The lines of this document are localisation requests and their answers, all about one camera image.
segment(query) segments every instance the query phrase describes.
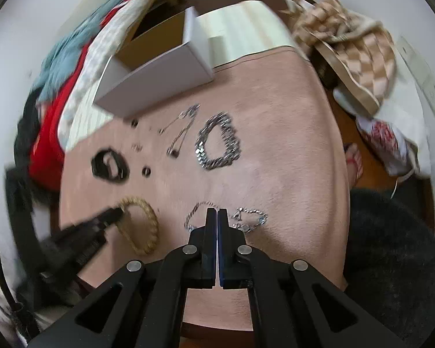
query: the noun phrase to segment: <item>light blue fabric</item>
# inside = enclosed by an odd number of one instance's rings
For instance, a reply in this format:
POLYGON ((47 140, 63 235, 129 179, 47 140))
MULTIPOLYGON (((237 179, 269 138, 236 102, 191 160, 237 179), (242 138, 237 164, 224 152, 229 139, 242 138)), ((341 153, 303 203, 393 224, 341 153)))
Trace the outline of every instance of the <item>light blue fabric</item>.
POLYGON ((89 17, 86 18, 72 33, 58 41, 42 61, 38 78, 34 81, 32 90, 42 87, 37 103, 52 101, 58 90, 74 72, 82 52, 82 47, 100 31, 100 23, 106 14, 122 0, 108 0, 89 17))

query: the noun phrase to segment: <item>checkered fabric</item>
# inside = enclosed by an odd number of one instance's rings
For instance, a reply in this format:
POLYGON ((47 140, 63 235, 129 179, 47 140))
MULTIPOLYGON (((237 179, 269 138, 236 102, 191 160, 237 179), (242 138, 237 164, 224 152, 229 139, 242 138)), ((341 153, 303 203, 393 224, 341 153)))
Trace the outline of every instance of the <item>checkered fabric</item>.
POLYGON ((344 8, 338 0, 322 0, 307 10, 300 0, 293 2, 295 8, 283 12, 290 16, 294 41, 306 55, 319 42, 329 44, 336 59, 326 60, 354 96, 361 94, 358 100, 363 102, 365 96, 373 99, 366 107, 369 113, 375 113, 395 76, 390 33, 381 22, 344 8))

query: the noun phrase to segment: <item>open cardboard box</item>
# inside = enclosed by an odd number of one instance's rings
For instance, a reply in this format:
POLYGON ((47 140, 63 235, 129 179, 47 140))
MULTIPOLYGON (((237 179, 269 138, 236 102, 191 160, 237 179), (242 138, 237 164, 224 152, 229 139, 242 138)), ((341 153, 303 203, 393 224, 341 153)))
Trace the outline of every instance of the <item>open cardboard box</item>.
POLYGON ((208 37, 191 7, 122 46, 103 71, 94 104, 126 118, 212 79, 208 37))

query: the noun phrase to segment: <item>person's leg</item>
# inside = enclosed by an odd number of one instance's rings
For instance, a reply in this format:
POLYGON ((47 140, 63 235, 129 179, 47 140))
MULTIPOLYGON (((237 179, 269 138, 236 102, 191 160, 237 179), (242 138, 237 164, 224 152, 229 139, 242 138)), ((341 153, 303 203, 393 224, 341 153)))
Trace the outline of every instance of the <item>person's leg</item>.
POLYGON ((356 144, 345 145, 345 159, 347 160, 348 183, 352 189, 363 173, 362 157, 356 144))

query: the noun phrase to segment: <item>red garment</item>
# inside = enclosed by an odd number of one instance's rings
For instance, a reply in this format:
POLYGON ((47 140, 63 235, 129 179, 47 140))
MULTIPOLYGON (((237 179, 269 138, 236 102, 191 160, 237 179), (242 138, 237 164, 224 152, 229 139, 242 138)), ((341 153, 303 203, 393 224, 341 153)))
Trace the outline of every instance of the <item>red garment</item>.
MULTIPOLYGON (((100 24, 101 29, 106 26, 121 7, 118 5, 110 10, 100 24)), ((58 124, 64 106, 84 67, 88 48, 93 40, 94 38, 82 48, 74 73, 61 86, 57 97, 52 101, 45 113, 39 135, 30 154, 29 176, 38 184, 52 191, 60 190, 64 164, 64 152, 58 141, 58 124)))

